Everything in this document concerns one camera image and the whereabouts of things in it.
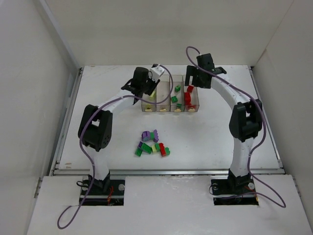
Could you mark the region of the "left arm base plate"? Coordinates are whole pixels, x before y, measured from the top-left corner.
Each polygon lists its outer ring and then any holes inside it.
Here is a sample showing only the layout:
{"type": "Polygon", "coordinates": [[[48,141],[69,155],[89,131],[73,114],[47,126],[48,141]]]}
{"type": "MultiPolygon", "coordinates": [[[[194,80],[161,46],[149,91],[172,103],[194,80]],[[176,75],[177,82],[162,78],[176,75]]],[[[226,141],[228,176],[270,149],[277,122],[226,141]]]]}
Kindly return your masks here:
{"type": "Polygon", "coordinates": [[[125,193],[125,180],[110,179],[104,181],[94,180],[89,193],[91,176],[88,179],[77,181],[76,185],[81,188],[79,204],[83,206],[123,206],[125,193]]]}

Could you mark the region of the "red green lego stack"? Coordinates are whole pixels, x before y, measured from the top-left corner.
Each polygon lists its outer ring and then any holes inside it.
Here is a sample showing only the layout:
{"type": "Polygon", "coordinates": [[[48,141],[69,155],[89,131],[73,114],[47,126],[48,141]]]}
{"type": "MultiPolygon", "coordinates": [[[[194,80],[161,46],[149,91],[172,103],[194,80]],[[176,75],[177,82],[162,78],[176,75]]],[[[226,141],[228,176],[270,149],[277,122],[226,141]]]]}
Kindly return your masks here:
{"type": "Polygon", "coordinates": [[[155,143],[151,146],[153,153],[160,153],[162,157],[170,155],[170,149],[165,147],[163,143],[155,143]]]}

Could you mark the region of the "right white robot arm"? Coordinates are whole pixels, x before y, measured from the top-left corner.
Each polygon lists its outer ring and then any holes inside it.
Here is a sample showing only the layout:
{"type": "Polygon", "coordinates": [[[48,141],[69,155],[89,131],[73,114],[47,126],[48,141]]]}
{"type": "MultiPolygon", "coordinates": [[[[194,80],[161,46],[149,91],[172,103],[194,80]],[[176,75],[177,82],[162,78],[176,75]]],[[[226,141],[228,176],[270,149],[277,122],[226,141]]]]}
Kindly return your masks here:
{"type": "Polygon", "coordinates": [[[213,195],[240,195],[249,192],[253,182],[249,171],[251,150],[262,129],[262,103],[235,87],[221,75],[227,72],[215,67],[211,54],[199,54],[197,62],[187,66],[185,85],[214,89],[232,110],[229,130],[234,139],[233,158],[226,179],[212,179],[213,195]]]}

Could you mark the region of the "green purple lego plate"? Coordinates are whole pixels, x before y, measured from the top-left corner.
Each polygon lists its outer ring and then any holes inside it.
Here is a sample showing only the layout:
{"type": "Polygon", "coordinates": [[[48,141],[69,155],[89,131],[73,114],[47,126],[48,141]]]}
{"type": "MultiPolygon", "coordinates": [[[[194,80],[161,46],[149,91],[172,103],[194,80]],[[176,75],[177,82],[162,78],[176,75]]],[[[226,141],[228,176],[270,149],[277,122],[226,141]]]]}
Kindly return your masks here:
{"type": "Polygon", "coordinates": [[[147,153],[147,154],[151,154],[152,148],[149,145],[147,145],[146,143],[140,141],[138,146],[137,146],[137,149],[135,151],[135,155],[140,157],[143,152],[147,153]]]}

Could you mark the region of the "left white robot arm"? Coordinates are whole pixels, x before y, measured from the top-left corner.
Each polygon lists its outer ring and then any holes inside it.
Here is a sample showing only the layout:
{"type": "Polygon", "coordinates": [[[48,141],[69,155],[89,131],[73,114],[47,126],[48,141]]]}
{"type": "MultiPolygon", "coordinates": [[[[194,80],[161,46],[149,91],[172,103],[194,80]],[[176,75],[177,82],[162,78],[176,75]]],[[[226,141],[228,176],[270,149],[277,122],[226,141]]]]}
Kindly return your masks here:
{"type": "Polygon", "coordinates": [[[98,106],[87,105],[84,109],[78,130],[80,146],[85,146],[83,152],[91,160],[91,170],[88,180],[81,186],[88,193],[105,193],[110,185],[110,171],[104,148],[112,138],[113,117],[124,109],[136,104],[144,94],[151,95],[155,90],[165,69],[154,64],[150,69],[137,67],[133,77],[121,87],[117,95],[98,106]]]}

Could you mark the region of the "purple lime lego cluster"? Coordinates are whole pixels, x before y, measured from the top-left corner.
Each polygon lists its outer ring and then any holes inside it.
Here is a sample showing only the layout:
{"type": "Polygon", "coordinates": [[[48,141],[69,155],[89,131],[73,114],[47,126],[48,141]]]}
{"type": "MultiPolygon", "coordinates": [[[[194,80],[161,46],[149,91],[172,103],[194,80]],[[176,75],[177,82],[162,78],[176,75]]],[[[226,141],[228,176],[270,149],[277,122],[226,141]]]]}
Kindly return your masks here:
{"type": "Polygon", "coordinates": [[[146,142],[146,141],[158,142],[159,136],[158,136],[157,129],[155,129],[153,131],[143,131],[141,134],[141,140],[143,142],[146,142]]]}

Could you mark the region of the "red square lego brick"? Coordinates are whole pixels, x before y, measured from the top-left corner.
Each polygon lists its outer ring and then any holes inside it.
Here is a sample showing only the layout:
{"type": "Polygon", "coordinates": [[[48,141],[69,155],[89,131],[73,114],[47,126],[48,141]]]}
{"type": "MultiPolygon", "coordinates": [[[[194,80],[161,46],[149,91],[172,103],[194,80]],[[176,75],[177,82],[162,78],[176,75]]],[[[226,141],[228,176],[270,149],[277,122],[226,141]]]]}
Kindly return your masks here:
{"type": "Polygon", "coordinates": [[[187,87],[187,92],[188,92],[188,93],[192,93],[193,89],[194,89],[194,86],[189,85],[189,86],[187,87]]]}

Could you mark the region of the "red round lego stack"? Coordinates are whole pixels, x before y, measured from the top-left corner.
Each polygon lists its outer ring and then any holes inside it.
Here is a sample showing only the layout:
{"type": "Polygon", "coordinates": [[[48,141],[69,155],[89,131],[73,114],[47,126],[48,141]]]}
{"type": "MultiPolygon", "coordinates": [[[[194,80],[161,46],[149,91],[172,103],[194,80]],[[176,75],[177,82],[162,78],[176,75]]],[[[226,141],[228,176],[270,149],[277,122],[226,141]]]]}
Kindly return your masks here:
{"type": "Polygon", "coordinates": [[[192,99],[191,99],[191,93],[190,92],[184,92],[184,103],[186,106],[192,105],[192,99]]]}

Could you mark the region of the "green square lego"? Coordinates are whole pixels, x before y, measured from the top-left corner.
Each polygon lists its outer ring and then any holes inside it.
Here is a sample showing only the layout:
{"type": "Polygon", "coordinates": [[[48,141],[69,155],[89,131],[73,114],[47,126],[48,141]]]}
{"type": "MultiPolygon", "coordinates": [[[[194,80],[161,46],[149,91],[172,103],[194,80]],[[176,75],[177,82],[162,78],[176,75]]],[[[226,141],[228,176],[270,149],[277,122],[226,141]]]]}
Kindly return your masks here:
{"type": "Polygon", "coordinates": [[[179,93],[181,91],[181,85],[176,85],[174,88],[175,93],[179,93]]]}
{"type": "Polygon", "coordinates": [[[178,98],[176,96],[172,96],[171,97],[171,102],[172,103],[177,103],[178,102],[178,98]]]}

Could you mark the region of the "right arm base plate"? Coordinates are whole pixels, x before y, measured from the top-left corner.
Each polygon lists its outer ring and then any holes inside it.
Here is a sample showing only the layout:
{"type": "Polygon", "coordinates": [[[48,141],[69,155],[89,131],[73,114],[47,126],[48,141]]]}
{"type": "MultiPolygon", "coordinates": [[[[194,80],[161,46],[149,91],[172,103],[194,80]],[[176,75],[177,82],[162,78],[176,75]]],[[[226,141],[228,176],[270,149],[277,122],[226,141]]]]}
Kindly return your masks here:
{"type": "Polygon", "coordinates": [[[237,186],[229,179],[211,179],[210,190],[215,206],[259,205],[252,179],[237,186]]]}

